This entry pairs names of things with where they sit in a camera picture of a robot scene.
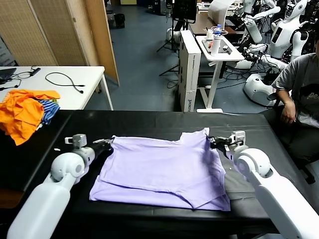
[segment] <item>black tabletop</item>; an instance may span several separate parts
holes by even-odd
[[[16,146],[0,130],[0,188],[25,192],[37,177],[46,155],[73,111],[59,111],[51,125],[44,125],[25,143]]]
[[[245,130],[247,145],[263,150],[271,164],[287,177],[319,212],[308,184],[277,140],[263,115],[258,114],[197,114],[173,112],[120,112],[120,111],[59,111],[52,125],[44,127],[19,147],[6,140],[6,152],[13,155],[1,167],[1,186],[22,189],[41,183],[49,172],[54,158],[70,145],[64,137],[85,133],[88,142],[117,136],[143,136],[167,140],[179,139],[182,132],[210,128],[210,135],[228,137],[234,130]],[[71,199],[62,218],[63,223],[139,228],[143,231],[214,232],[225,230],[235,234],[243,228],[253,232],[275,232],[275,228],[254,196],[254,189],[242,175],[233,169],[229,160],[221,155],[226,170],[225,187],[231,199],[231,212],[164,208],[148,205],[113,202],[91,202],[89,192],[107,155],[92,163],[90,171],[71,190]]]
[[[270,158],[277,171],[290,179],[311,205],[319,212],[316,201],[312,198],[310,188],[300,171],[275,137],[263,115],[257,114],[197,114],[197,113],[166,113],[166,112],[106,112],[77,111],[67,122],[54,147],[62,151],[69,150],[63,145],[63,138],[76,133],[87,134],[88,142],[100,138],[117,136],[143,136],[167,140],[179,139],[182,132],[192,132],[203,127],[210,128],[210,135],[228,137],[234,130],[245,130],[247,144],[263,150]],[[50,152],[50,160],[57,155]],[[134,205],[112,202],[90,202],[89,192],[106,159],[106,155],[93,162],[89,173],[75,185],[71,192],[71,201],[67,212],[73,220],[89,223],[115,221],[116,218],[128,220],[129,223],[143,221],[143,227],[161,228],[156,222],[163,220],[191,222],[192,227],[204,227],[205,223],[211,230],[220,229],[227,223],[232,230],[250,226],[271,232],[274,229],[270,219],[254,196],[254,189],[242,175],[233,169],[231,162],[221,155],[226,170],[225,187],[231,199],[231,212],[188,210],[163,208],[147,205]]]

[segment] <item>laptop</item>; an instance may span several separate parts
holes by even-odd
[[[4,84],[7,80],[11,79],[11,76],[16,71],[16,68],[8,68],[0,70],[0,84]]]

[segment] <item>orange cloth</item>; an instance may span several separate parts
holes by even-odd
[[[56,91],[12,90],[0,103],[0,129],[15,141],[26,142],[41,123],[44,108],[39,100],[59,99]]]

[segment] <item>man's hand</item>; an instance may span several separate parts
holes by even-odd
[[[280,119],[282,122],[288,124],[296,122],[296,106],[292,100],[285,103]]]

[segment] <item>pile of clothes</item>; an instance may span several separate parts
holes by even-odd
[[[56,91],[12,90],[0,103],[0,129],[16,145],[26,142],[41,124],[50,124],[60,109]]]

